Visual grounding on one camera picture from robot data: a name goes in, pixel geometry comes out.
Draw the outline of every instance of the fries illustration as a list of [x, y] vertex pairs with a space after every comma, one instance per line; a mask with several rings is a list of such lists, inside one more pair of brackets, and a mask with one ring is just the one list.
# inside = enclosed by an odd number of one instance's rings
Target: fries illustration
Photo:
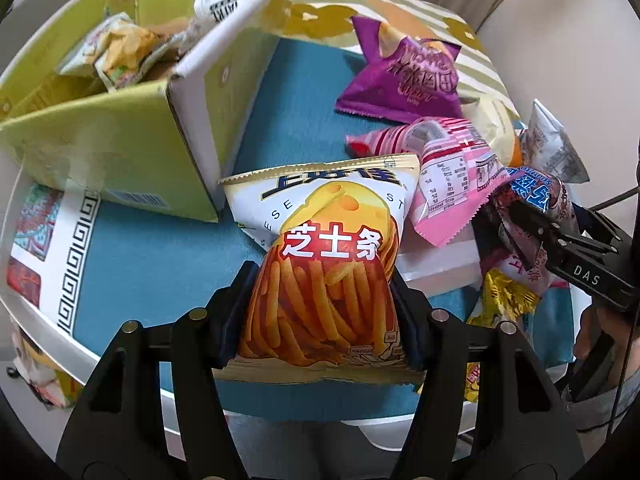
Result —
[[397, 331], [388, 278], [398, 251], [398, 232], [371, 260], [346, 261], [282, 256], [282, 243], [266, 256], [248, 306], [238, 353], [279, 357], [297, 366], [343, 362], [352, 353], [389, 353], [388, 332]]

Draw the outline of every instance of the nutrition label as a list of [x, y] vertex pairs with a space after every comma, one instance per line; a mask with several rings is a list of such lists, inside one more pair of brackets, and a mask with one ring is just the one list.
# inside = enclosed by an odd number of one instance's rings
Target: nutrition label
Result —
[[464, 202], [469, 176], [463, 155], [457, 153], [423, 166], [418, 183], [427, 199], [428, 218]]

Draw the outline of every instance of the cardboard box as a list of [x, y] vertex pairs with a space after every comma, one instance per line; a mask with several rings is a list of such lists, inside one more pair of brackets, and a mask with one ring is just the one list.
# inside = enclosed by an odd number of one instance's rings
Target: cardboard box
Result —
[[291, 0], [246, 0], [161, 80], [106, 93], [54, 72], [105, 15], [141, 26], [193, 15], [194, 0], [71, 0], [0, 76], [0, 144], [39, 183], [217, 221], [255, 95]]

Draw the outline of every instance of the purple snack bag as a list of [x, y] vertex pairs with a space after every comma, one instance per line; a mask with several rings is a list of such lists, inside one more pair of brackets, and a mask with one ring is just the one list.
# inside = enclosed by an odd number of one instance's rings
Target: purple snack bag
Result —
[[463, 117], [454, 66], [460, 46], [408, 36], [398, 43], [399, 31], [386, 23], [365, 16], [351, 21], [367, 65], [338, 97], [337, 110], [407, 124], [424, 116]]

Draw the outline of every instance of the yellow snack bag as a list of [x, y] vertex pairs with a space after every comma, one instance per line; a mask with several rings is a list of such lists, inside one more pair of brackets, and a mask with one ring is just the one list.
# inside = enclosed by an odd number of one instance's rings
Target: yellow snack bag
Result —
[[222, 181], [238, 225], [268, 249], [241, 358], [313, 370], [404, 366], [388, 281], [419, 166], [414, 154], [403, 154]]
[[[467, 323], [495, 328], [501, 321], [510, 320], [517, 323], [529, 338], [528, 330], [523, 323], [523, 316], [535, 313], [539, 302], [540, 297], [526, 286], [515, 282], [498, 269], [491, 269], [484, 277], [478, 305], [471, 313]], [[480, 364], [467, 364], [466, 400], [478, 401], [479, 380]]]

